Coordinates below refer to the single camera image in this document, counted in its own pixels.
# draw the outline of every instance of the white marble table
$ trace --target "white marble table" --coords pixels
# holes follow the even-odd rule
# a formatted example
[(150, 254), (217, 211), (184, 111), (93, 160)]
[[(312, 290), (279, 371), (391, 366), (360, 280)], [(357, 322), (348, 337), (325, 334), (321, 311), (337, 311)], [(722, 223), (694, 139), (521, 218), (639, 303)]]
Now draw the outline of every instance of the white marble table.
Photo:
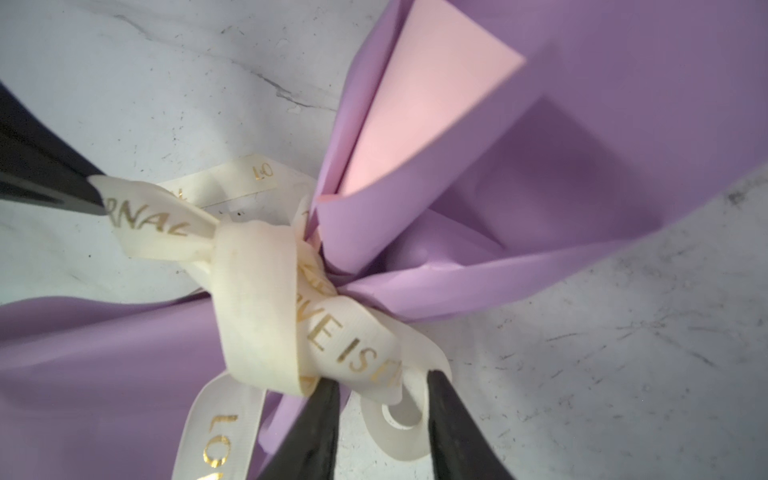
[[(319, 171), (346, 68), (385, 0), (4, 0), (0, 78), (110, 174), (262, 153)], [(510, 306), (420, 327), (521, 479), (768, 475), (768, 170), (674, 228)], [(104, 219), (0, 203), (0, 303), (194, 289)], [(343, 413), (337, 478), (431, 478)]]

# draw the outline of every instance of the cream satin ribbon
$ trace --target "cream satin ribbon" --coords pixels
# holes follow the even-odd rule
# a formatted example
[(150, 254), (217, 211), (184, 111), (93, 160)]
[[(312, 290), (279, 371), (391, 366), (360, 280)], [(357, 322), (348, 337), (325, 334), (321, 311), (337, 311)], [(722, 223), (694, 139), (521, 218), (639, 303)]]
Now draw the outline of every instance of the cream satin ribbon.
[[(213, 297), (227, 371), (190, 411), (174, 480), (245, 478), (264, 392), (308, 396), (323, 376), (362, 396), (366, 427), (385, 453), (400, 460), (429, 453), (426, 373), (450, 377), (448, 360), (412, 327), (338, 295), (303, 241), (308, 200), (291, 227), (233, 223), (157, 185), (89, 181), (130, 257), (180, 262)], [(408, 428), (384, 408), (398, 405), (404, 388), (413, 399)]]

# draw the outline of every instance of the white ribbon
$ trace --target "white ribbon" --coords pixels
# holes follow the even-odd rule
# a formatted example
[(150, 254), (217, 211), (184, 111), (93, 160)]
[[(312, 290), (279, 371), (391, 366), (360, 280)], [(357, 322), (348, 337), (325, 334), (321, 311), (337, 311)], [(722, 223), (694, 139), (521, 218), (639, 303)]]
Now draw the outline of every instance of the white ribbon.
[[(263, 393), (308, 396), (320, 377), (363, 397), (366, 426), (384, 452), (401, 460), (429, 453), (426, 373), (440, 369), (450, 377), (448, 360), (410, 326), (337, 294), (322, 259), (303, 241), (308, 200), (291, 227), (233, 223), (157, 185), (89, 181), (129, 256), (180, 262), (213, 297), (227, 372), (190, 411), (174, 480), (245, 478)], [(407, 429), (383, 409), (401, 402), (403, 379), (413, 399), (406, 416), (415, 419)]]

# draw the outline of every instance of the ribbon bow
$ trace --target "ribbon bow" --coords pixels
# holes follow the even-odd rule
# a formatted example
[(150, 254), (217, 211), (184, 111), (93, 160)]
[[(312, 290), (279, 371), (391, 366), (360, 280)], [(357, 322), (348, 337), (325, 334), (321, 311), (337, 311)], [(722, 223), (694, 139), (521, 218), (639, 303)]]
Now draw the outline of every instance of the ribbon bow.
[[(234, 223), (154, 184), (89, 181), (128, 256), (177, 261), (213, 297), (227, 371), (195, 400), (173, 479), (245, 478), (266, 390), (309, 396), (320, 377), (362, 396), (366, 427), (385, 453), (429, 453), (426, 373), (450, 376), (448, 360), (412, 327), (337, 293), (303, 239), (308, 199), (291, 226)], [(383, 408), (399, 404), (404, 387), (421, 417), (410, 429)]]

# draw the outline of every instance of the purple paper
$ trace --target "purple paper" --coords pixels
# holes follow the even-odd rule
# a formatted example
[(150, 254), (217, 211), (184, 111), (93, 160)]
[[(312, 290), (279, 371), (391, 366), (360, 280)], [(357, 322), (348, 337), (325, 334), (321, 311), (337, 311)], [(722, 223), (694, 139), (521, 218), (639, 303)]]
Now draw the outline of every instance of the purple paper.
[[(334, 197), (410, 7), (390, 2), (350, 68), (316, 197), (344, 293), (406, 320), (518, 300), (768, 157), (764, 0), (453, 3), (528, 62), (399, 169)], [(0, 323), (5, 477), (169, 478), (195, 395), (224, 369), (210, 299), (28, 300)], [(279, 400), (268, 449), (298, 412)]]

